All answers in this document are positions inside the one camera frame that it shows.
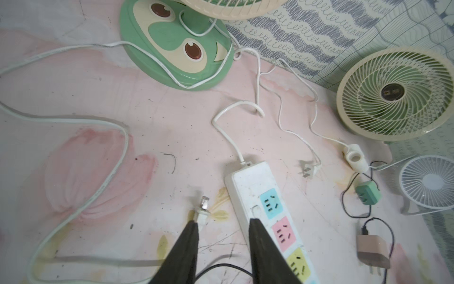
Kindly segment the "large green fan with base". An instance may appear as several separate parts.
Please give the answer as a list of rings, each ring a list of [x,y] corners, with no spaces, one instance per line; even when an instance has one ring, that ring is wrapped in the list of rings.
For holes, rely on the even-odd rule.
[[[119,29],[130,59],[161,84],[203,91],[226,77],[235,43],[225,20],[248,20],[284,1],[124,1]]]

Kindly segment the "white plug in strip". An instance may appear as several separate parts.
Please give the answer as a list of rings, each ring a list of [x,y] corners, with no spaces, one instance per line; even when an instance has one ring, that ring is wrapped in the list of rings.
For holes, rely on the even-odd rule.
[[[302,176],[304,178],[309,178],[312,179],[317,171],[322,167],[322,164],[320,162],[315,162],[315,161],[300,161],[301,169],[302,169]]]

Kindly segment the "floral pink table mat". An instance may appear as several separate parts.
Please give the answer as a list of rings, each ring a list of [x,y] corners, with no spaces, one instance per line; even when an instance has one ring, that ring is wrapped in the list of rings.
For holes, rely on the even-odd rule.
[[[120,41],[121,1],[2,1],[1,66],[63,46],[56,54],[1,78],[1,101],[42,116],[105,118],[130,134],[124,162],[105,192],[62,228],[43,250],[37,277],[129,283],[152,277],[174,245],[201,193],[212,216],[201,234],[197,268],[214,262],[250,270],[250,258],[223,182],[234,171],[234,149],[211,120],[227,105],[253,101],[257,69],[263,83],[259,117],[250,106],[220,125],[245,157],[266,160],[299,234],[325,284],[371,284],[355,255],[354,220],[339,204],[353,171],[341,140],[359,144],[371,160],[389,162],[419,152],[452,154],[454,125],[394,147],[350,133],[335,109],[348,69],[387,47],[419,46],[454,57],[454,36],[427,1],[288,1],[252,20],[227,22],[245,53],[218,85],[205,91],[165,86],[142,72]],[[300,161],[320,162],[312,178]]]

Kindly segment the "green cream desk fan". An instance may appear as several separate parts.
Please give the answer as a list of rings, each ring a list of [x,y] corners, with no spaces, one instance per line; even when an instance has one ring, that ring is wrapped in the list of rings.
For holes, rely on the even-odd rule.
[[[353,65],[336,106],[354,133],[383,142],[418,138],[454,114],[454,65],[420,48],[395,47]]]

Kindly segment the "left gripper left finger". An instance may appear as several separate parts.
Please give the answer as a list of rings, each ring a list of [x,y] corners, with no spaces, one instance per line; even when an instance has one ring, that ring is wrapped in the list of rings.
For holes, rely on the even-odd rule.
[[[189,221],[149,284],[194,284],[198,244],[198,224]]]

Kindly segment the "pink USB charger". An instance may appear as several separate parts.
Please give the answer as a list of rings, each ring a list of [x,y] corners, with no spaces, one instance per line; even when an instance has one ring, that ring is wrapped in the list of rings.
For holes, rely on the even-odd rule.
[[[357,257],[367,266],[390,269],[391,262],[386,241],[378,235],[357,235]]]

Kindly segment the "white cylindrical adapter plug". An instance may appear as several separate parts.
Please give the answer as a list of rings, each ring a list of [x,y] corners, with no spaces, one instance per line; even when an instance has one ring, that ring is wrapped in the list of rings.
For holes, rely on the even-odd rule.
[[[342,152],[346,162],[355,172],[366,173],[369,170],[370,166],[358,144],[347,145]]]

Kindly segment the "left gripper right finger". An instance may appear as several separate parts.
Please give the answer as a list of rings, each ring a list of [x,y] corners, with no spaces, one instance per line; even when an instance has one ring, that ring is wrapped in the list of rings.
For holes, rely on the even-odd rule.
[[[252,218],[248,229],[254,284],[300,284],[260,219]]]

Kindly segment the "green USB charger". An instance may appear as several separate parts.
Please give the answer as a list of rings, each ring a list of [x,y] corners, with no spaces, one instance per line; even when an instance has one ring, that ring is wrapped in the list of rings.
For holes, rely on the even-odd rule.
[[[377,204],[382,195],[374,181],[360,183],[355,187],[355,192],[364,205]]]

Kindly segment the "small white fan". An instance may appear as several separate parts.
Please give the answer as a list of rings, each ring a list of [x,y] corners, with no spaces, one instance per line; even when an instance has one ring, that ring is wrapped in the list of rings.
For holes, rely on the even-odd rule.
[[[442,156],[424,155],[410,159],[398,175],[404,196],[423,207],[414,215],[454,208],[454,161]]]

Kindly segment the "white power strip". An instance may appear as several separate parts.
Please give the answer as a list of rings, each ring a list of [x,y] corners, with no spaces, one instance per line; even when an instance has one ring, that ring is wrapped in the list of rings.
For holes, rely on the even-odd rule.
[[[229,174],[225,184],[248,248],[250,219],[257,218],[301,283],[318,284],[315,267],[268,163],[247,162]]]

